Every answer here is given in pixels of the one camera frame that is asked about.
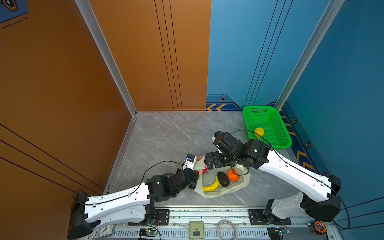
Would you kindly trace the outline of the yellow lemon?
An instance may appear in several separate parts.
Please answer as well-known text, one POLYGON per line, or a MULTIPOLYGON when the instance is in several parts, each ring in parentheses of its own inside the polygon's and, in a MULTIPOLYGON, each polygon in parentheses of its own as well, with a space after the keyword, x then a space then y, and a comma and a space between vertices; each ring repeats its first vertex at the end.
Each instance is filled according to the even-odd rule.
POLYGON ((263 128, 258 127, 258 128, 256 128, 256 129, 254 130, 254 136, 255 136, 256 138, 261 138, 261 137, 264 136, 264 134, 265 134, 265 130, 264 130, 263 128))

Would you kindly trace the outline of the yellow banana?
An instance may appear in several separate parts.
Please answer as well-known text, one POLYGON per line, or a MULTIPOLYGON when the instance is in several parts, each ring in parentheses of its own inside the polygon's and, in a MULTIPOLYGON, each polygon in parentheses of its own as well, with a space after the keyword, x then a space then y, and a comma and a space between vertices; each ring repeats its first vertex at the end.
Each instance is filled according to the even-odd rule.
POLYGON ((214 183, 211 184, 210 186, 205 186, 205 187, 203 187, 203 192, 204 192, 204 193, 208 193, 208 192, 215 191, 219 186, 220 186, 220 182, 219 182, 219 180, 218 180, 218 177, 215 176, 215 181, 214 181, 214 183))

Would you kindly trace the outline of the green plastic mesh basket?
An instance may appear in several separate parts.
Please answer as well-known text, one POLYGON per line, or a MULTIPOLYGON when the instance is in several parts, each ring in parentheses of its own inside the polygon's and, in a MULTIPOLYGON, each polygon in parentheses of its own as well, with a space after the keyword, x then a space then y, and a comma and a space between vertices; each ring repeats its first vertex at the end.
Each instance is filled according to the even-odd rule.
POLYGON ((292 145, 292 139, 279 111, 270 106, 246 106, 243 108, 249 139, 257 139, 270 143, 275 150, 286 149, 292 145), (263 128, 265 134, 261 138, 254 136, 256 128, 263 128))

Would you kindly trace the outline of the dark brown avocado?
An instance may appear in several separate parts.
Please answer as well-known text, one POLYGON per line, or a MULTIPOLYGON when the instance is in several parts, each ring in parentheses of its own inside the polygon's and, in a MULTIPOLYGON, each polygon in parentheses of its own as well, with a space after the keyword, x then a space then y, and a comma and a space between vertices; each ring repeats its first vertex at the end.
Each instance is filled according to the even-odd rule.
POLYGON ((231 181, 228 179, 227 175, 224 172, 218 172, 217 177, 222 187, 226 188, 230 185, 231 181))

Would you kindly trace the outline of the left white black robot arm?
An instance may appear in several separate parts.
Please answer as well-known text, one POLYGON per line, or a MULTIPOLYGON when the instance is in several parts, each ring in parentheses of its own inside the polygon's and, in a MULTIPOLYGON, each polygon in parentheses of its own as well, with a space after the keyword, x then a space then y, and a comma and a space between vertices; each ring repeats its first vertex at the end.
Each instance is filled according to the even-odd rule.
POLYGON ((67 238, 76 240, 94 229, 121 222, 152 223, 156 202, 174 198, 186 188, 195 189, 198 179, 197 171, 185 168, 175 174, 155 175, 133 188, 108 195, 92 197, 78 193, 71 207, 67 238))

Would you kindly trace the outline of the orange fruit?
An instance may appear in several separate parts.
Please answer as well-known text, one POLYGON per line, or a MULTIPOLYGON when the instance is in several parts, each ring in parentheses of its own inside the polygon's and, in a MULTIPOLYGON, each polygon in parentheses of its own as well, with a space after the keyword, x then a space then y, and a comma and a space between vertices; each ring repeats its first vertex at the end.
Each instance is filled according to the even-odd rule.
POLYGON ((229 169, 227 177, 231 182, 237 182, 240 179, 240 175, 235 169, 229 169))

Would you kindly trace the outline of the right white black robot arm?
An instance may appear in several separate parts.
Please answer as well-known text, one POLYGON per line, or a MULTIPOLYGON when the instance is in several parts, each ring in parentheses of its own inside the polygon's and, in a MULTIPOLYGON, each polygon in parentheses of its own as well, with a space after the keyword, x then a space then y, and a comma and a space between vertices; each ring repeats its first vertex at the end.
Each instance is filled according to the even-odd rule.
POLYGON ((277 225, 290 217, 305 216, 331 222, 339 214, 342 201, 338 196, 338 177, 313 173, 257 139, 244 144, 230 133, 215 132, 213 144, 218 150, 205 156, 205 165, 210 170, 242 165, 272 174, 300 190, 292 197, 270 199, 263 212, 266 223, 277 225))

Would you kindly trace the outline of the yellow translucent plastic bag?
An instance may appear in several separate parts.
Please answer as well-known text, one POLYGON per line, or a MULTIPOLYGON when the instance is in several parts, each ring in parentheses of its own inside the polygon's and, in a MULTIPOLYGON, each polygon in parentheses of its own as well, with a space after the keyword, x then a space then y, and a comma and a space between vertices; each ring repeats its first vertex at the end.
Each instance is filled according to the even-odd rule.
POLYGON ((234 193, 249 185, 251 175, 242 165, 208 169, 205 157, 198 157, 193 170, 199 175, 194 192, 205 199, 234 193))

